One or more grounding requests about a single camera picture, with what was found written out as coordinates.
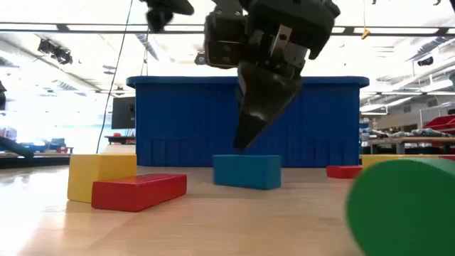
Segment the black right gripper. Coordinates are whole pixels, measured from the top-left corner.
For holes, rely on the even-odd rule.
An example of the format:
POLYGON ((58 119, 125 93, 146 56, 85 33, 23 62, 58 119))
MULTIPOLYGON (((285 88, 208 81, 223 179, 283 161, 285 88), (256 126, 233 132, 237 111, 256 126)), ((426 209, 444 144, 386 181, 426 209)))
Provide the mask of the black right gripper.
POLYGON ((242 101, 233 147, 248 148, 284 112, 301 89, 306 59, 316 59, 341 10, 333 1, 245 1, 252 62, 238 66, 242 101))

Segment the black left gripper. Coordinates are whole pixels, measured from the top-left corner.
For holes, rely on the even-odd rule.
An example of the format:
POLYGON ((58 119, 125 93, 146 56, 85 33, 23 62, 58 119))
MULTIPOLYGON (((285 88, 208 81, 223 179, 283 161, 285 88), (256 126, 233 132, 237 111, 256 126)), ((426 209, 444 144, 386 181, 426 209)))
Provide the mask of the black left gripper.
POLYGON ((188 0, 140 0, 154 10, 165 13, 193 15, 194 8, 188 0))

